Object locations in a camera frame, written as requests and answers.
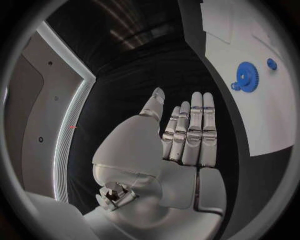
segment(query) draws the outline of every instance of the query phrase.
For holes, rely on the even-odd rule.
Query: robotic arm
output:
[[[187,101],[176,106],[160,139],[164,100],[156,88],[139,115],[119,124],[97,149],[96,198],[106,218],[133,238],[151,239],[149,233],[155,233],[155,239],[183,239],[186,230],[180,237],[167,232],[176,232],[171,226],[179,231],[185,220],[191,222],[189,234],[209,239],[226,210],[225,185],[214,168],[213,96],[194,92],[191,106]]]

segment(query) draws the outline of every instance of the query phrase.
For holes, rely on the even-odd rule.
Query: robotic hand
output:
[[[194,233],[209,239],[226,210],[225,185],[214,168],[213,96],[194,92],[191,107],[187,101],[176,106],[160,139],[164,100],[156,88],[139,115],[119,124],[97,149],[96,198],[105,216],[133,238],[153,239],[155,233],[155,239],[185,239]]]

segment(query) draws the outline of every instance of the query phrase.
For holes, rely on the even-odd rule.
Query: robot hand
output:
[[[164,99],[164,92],[156,88],[139,115],[119,124],[96,151],[93,176],[102,186],[96,196],[99,204],[113,211],[139,196],[140,201],[155,199],[154,208],[223,215],[226,192],[214,169],[217,131],[212,94],[194,92],[191,107],[187,101],[176,106],[160,139]]]

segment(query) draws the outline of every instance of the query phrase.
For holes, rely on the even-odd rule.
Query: blue plastic part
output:
[[[268,58],[266,61],[266,64],[268,65],[268,67],[270,69],[273,69],[273,70],[277,69],[277,63],[272,58]]]
[[[233,90],[238,91],[239,88],[244,92],[251,93],[259,85],[259,73],[257,68],[250,62],[242,62],[236,71],[236,80],[231,84]]]

